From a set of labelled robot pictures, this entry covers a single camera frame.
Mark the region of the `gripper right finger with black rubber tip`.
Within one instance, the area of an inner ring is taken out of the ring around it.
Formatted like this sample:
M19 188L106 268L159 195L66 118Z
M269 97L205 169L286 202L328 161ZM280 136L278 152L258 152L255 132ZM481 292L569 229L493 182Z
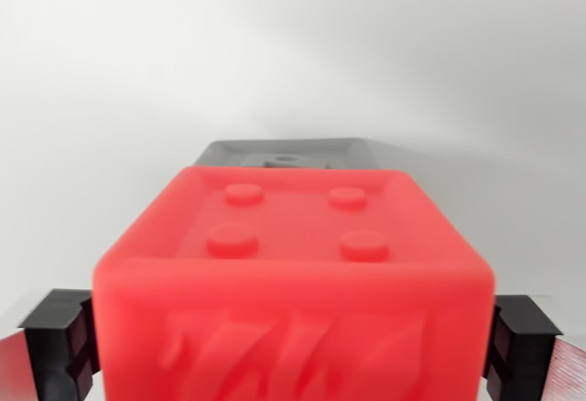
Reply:
M585 337L563 334L527 295L498 295L484 364L493 400L585 398Z

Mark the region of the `gripper left finger with black rubber tip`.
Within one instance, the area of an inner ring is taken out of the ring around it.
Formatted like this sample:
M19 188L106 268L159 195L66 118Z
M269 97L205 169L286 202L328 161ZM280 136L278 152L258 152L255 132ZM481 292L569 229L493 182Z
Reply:
M84 400L99 372L90 290L34 293L1 315L3 400Z

